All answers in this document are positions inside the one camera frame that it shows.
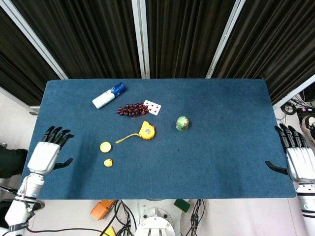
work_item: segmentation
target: white bottle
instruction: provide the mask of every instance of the white bottle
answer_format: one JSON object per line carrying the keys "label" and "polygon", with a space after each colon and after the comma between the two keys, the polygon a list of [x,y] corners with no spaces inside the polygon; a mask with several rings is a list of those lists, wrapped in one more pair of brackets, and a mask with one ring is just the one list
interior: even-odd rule
{"label": "white bottle", "polygon": [[124,84],[119,83],[116,86],[112,87],[110,90],[95,98],[92,102],[96,106],[96,108],[99,109],[105,104],[109,103],[115,97],[119,96],[122,92],[125,92],[125,90],[126,87],[124,86]]}

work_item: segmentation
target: card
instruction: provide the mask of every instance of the card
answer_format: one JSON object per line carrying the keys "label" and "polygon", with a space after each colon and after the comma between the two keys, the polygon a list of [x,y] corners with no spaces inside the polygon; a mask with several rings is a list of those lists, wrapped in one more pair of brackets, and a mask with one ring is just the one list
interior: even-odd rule
{"label": "card", "polygon": [[154,102],[150,102],[148,100],[145,100],[143,105],[148,106],[149,113],[151,113],[153,115],[158,115],[158,112],[161,109],[161,105],[154,103]]}

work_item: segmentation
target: floor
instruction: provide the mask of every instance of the floor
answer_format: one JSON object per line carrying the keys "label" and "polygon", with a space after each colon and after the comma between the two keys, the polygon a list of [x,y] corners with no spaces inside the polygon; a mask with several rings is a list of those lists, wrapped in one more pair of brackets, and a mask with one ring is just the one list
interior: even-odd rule
{"label": "floor", "polygon": [[[29,146],[36,116],[0,94],[0,142],[9,148]],[[280,109],[275,111],[282,118]],[[286,117],[286,125],[299,129],[296,115]],[[9,184],[17,187],[16,180]],[[30,220],[33,230],[93,228],[102,230],[112,212],[103,220],[95,221],[90,211],[98,200],[49,200]],[[190,212],[182,216],[182,233],[190,225]],[[113,223],[118,230],[117,222]],[[297,198],[293,199],[211,199],[206,201],[206,213],[198,228],[199,236],[307,236]],[[97,236],[97,232],[67,231],[59,233],[25,233],[26,236]]]}

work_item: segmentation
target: bunch of grapes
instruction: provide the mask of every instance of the bunch of grapes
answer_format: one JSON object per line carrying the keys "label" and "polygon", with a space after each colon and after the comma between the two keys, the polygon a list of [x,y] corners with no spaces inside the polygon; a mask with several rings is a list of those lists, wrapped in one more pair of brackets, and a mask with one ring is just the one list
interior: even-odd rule
{"label": "bunch of grapes", "polygon": [[117,114],[128,117],[145,115],[148,112],[148,106],[144,106],[143,102],[137,104],[126,104],[124,108],[120,107],[117,110]]}

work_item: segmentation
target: white frame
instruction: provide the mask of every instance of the white frame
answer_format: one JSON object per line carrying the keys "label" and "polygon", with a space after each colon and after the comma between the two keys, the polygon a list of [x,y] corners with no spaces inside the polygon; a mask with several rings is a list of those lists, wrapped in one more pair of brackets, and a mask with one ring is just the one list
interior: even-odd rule
{"label": "white frame", "polygon": [[284,96],[279,102],[277,102],[273,108],[278,109],[279,107],[281,107],[284,103],[286,103],[287,101],[289,101],[292,97],[294,97],[295,95],[297,95],[299,92],[303,91],[304,89],[306,89],[308,86],[310,86],[312,83],[315,83],[315,74],[313,76],[311,76],[310,78],[307,79],[307,81],[305,81],[304,83],[302,83],[299,87],[295,88],[294,90],[292,90],[291,92],[289,92],[286,96]]}
{"label": "white frame", "polygon": [[29,26],[27,21],[21,15],[19,10],[13,5],[10,0],[0,0],[0,6],[8,14],[11,20],[16,24],[16,26],[22,31],[25,37],[30,41],[30,43],[37,49],[40,55],[45,59],[45,61],[50,65],[53,71],[62,80],[68,79],[65,72],[61,69],[58,63],[55,61],[53,56],[50,54],[48,49],[38,38],[33,29]]}
{"label": "white frame", "polygon": [[223,31],[223,34],[221,36],[221,39],[220,39],[220,42],[217,46],[217,49],[216,49],[216,52],[215,52],[215,55],[213,56],[212,58],[212,62],[210,64],[210,67],[208,69],[208,72],[207,72],[207,75],[206,75],[206,79],[210,79],[216,66],[217,66],[217,63],[220,59],[220,56],[225,48],[225,45],[231,35],[231,32],[235,26],[235,23],[243,9],[243,6],[245,4],[246,0],[236,0],[235,3],[234,3],[234,6],[232,8],[232,11],[231,11],[231,14],[226,22],[226,25],[225,25],[225,28],[224,28],[224,31]]}
{"label": "white frame", "polygon": [[147,30],[147,12],[145,0],[132,0],[132,12],[134,28],[137,38],[138,56],[141,70],[141,78],[150,78],[150,59]]}
{"label": "white frame", "polygon": [[31,108],[29,105],[27,105],[26,103],[22,102],[20,99],[18,99],[17,97],[13,96],[12,94],[10,94],[8,91],[6,91],[5,89],[0,87],[0,93],[2,93],[4,96],[10,98],[12,101],[16,102],[17,104],[19,104],[21,107],[25,108],[26,110],[28,110],[29,112],[33,112],[38,114],[38,112],[36,110],[34,110],[33,108]]}

